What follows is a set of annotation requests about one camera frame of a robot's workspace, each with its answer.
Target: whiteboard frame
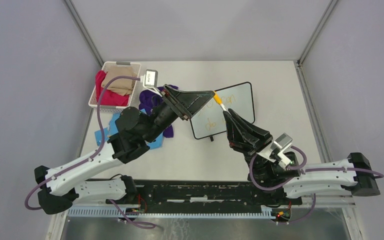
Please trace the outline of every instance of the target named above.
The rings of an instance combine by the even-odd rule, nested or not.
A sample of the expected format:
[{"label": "whiteboard frame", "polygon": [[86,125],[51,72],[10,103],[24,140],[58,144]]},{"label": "whiteboard frame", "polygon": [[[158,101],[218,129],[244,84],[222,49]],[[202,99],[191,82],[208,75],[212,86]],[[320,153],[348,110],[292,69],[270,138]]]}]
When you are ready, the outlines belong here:
[{"label": "whiteboard frame", "polygon": [[[249,81],[244,81],[244,82],[241,82],[241,83],[232,85],[232,86],[223,87],[223,88],[220,88],[220,89],[215,90],[215,92],[217,92],[217,91],[221,91],[221,90],[225,90],[225,89],[234,88],[234,87],[239,86],[239,85],[242,85],[242,84],[249,84],[249,87],[251,88],[252,117],[253,117],[253,120],[252,120],[251,124],[253,124],[253,123],[256,122],[256,109],[255,109],[255,107],[254,107],[253,85],[252,85]],[[195,138],[196,140],[209,138],[209,137],[212,137],[212,136],[214,136],[214,135],[221,134],[221,133],[224,133],[224,132],[227,131],[227,129],[226,129],[225,131],[221,131],[221,132],[217,132],[217,133],[214,133],[214,134],[210,134],[210,135],[208,135],[208,136],[203,136],[203,137],[197,138],[197,137],[195,136],[194,126],[192,125],[192,118],[190,119],[189,122],[190,122],[190,127],[192,128],[193,138]]]}]

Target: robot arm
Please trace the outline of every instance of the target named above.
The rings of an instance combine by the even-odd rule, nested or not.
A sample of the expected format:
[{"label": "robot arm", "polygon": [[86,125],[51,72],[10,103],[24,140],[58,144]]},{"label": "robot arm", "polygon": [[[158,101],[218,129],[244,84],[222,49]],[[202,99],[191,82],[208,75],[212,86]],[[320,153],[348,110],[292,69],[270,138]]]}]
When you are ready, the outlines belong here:
[{"label": "robot arm", "polygon": [[39,204],[47,214],[62,212],[73,203],[83,201],[133,199],[136,187],[131,177],[86,180],[139,158],[150,149],[146,142],[154,141],[177,118],[192,118],[215,94],[213,91],[185,92],[169,85],[165,85],[161,93],[163,103],[149,116],[135,107],[124,109],[115,121],[118,133],[104,142],[96,156],[98,149],[56,168],[39,166],[34,170],[38,184],[52,179],[38,192]]},{"label": "robot arm", "polygon": [[334,190],[348,190],[353,196],[362,197],[380,194],[374,172],[363,154],[351,153],[344,160],[306,166],[307,157],[303,155],[304,163],[297,166],[295,153],[285,152],[292,146],[292,138],[286,133],[273,140],[268,131],[252,125],[234,110],[223,114],[229,146],[243,153],[250,168],[248,180],[260,190],[282,187],[289,199]]}]

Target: gray wall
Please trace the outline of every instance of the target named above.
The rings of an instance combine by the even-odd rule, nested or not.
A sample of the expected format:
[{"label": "gray wall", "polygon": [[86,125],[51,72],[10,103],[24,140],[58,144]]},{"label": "gray wall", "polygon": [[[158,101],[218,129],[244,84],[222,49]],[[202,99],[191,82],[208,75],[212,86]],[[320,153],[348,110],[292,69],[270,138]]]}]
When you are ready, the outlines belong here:
[{"label": "gray wall", "polygon": [[[343,0],[304,62],[333,157],[362,152],[384,173],[384,1]],[[364,239],[384,239],[381,195],[356,197]]]},{"label": "gray wall", "polygon": [[104,61],[296,60],[330,0],[72,0]]},{"label": "gray wall", "polygon": [[61,0],[0,0],[0,240],[44,239],[24,198],[35,167],[75,157],[98,69]]}]

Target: red cloth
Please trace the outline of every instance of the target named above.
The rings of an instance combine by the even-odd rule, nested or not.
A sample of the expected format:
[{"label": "red cloth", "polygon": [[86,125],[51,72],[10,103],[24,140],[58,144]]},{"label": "red cloth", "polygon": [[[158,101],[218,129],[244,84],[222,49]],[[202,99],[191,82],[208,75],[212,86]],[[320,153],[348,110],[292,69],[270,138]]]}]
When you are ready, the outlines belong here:
[{"label": "red cloth", "polygon": [[[95,76],[95,87],[96,87],[96,101],[98,102],[99,97],[104,89],[101,84],[105,79],[107,74],[100,70]],[[119,95],[113,91],[105,90],[103,94],[102,100],[100,101],[101,105],[107,106],[127,106],[129,104],[129,96],[130,95]]]}]

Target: purple cloth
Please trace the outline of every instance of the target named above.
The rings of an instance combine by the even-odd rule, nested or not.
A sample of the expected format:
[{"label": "purple cloth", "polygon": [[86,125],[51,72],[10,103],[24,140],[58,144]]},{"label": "purple cloth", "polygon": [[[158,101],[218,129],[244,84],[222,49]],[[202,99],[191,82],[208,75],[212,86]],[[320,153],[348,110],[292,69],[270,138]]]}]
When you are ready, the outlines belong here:
[{"label": "purple cloth", "polygon": [[[179,89],[178,86],[170,85],[170,87],[174,89]],[[157,87],[158,90],[163,90],[162,86]],[[163,98],[159,96],[158,94],[150,91],[150,90],[143,90],[139,95],[139,109],[145,109],[146,114],[150,115],[152,108],[160,105],[163,102]],[[175,136],[175,133],[173,131],[173,126],[170,125],[167,127],[163,132],[162,135],[166,138],[172,138]]]}]

